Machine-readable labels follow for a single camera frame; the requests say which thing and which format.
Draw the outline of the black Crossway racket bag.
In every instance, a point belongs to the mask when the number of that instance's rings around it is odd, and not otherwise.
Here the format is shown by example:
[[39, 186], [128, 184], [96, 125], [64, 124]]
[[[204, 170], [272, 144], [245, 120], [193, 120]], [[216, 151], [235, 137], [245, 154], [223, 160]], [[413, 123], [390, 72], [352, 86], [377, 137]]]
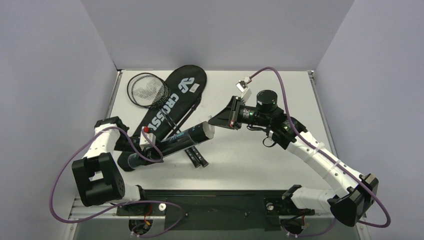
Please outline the black Crossway racket bag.
[[208, 162], [196, 148], [199, 140], [195, 138], [195, 128], [181, 129], [200, 104], [206, 85], [207, 74], [196, 65], [183, 65], [165, 80], [149, 72], [133, 76], [126, 94], [147, 113], [130, 137], [131, 142], [117, 144], [117, 150], [126, 154], [119, 157], [119, 166], [131, 172], [184, 151], [196, 168], [206, 167]]

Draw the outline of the black shuttlecock tube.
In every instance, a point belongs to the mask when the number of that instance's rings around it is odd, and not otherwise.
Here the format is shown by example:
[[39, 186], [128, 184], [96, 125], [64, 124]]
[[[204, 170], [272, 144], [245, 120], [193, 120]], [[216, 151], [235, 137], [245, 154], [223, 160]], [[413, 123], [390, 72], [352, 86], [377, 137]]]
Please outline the black shuttlecock tube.
[[151, 161], [147, 161], [143, 159], [143, 157], [161, 163], [163, 162], [163, 158], [211, 140], [214, 138], [214, 135], [215, 127], [207, 121], [203, 121], [156, 143], [154, 147], [148, 146], [141, 151], [141, 156], [137, 153], [133, 153], [128, 156], [127, 159], [119, 159], [118, 164], [123, 170], [131, 172], [136, 170], [139, 166], [152, 164]]

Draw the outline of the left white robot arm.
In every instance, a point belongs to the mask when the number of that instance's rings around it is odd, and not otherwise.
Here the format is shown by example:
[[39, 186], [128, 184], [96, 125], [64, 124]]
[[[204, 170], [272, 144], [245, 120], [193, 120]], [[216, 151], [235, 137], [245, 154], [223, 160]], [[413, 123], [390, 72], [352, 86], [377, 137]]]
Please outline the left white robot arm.
[[127, 137], [128, 130], [118, 116], [98, 120], [94, 125], [96, 139], [82, 159], [71, 165], [84, 206], [130, 202], [129, 208], [136, 215], [149, 210], [149, 201], [142, 187], [126, 184], [113, 158], [114, 151], [142, 152], [137, 142]]

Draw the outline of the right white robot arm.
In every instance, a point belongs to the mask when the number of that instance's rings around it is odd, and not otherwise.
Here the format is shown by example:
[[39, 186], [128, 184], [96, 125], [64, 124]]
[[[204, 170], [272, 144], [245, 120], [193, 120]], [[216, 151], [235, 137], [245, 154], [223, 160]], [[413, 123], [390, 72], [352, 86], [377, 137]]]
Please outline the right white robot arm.
[[318, 142], [304, 125], [288, 118], [277, 105], [278, 95], [262, 90], [256, 106], [246, 106], [240, 96], [208, 122], [215, 127], [238, 130], [243, 124], [266, 133], [284, 150], [300, 158], [325, 180], [330, 190], [293, 185], [283, 194], [283, 209], [290, 215], [301, 209], [331, 213], [342, 224], [353, 227], [374, 203], [379, 180], [372, 174], [351, 169]]

